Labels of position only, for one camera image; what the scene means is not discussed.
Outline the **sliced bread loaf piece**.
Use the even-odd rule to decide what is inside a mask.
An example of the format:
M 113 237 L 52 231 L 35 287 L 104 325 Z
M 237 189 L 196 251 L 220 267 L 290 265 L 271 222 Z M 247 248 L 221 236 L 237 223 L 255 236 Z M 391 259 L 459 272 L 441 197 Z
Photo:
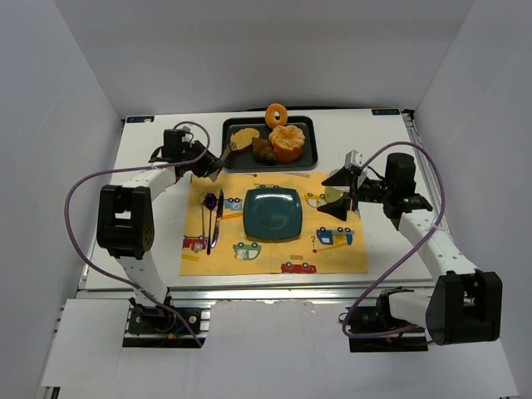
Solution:
M 229 138 L 229 148 L 240 152 L 252 145 L 253 139 L 260 137 L 260 132 L 254 128 L 243 128 L 233 133 Z

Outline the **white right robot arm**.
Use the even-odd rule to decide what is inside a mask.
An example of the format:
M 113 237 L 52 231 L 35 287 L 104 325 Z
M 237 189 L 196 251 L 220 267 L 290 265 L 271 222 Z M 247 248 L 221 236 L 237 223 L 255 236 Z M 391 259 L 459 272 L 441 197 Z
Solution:
M 412 245 L 372 284 L 376 288 L 414 254 L 419 255 L 436 283 L 430 297 L 408 288 L 384 290 L 367 320 L 356 315 L 354 303 L 342 321 L 343 333 L 351 339 L 373 339 L 425 329 L 439 346 L 493 342 L 500 336 L 503 284 L 495 272 L 483 272 L 440 229 L 444 214 L 435 214 L 431 204 L 416 192 L 416 164 L 401 152 L 387 157 L 385 175 L 371 180 L 370 162 L 355 150 L 344 166 L 327 177 L 323 186 L 340 186 L 347 192 L 319 211 L 345 220 L 361 202 L 381 204 L 384 215 Z

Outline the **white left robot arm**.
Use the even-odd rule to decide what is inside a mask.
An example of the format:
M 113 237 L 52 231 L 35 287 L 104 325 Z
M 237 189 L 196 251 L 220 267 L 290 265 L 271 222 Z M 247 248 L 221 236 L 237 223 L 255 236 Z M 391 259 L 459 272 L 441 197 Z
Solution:
M 152 153 L 155 165 L 122 185 L 105 185 L 100 192 L 96 241 L 124 269 L 144 307 L 168 304 L 151 248 L 155 241 L 153 202 L 190 172 L 215 179 L 224 162 L 194 138 L 184 122 L 163 133 L 163 145 Z

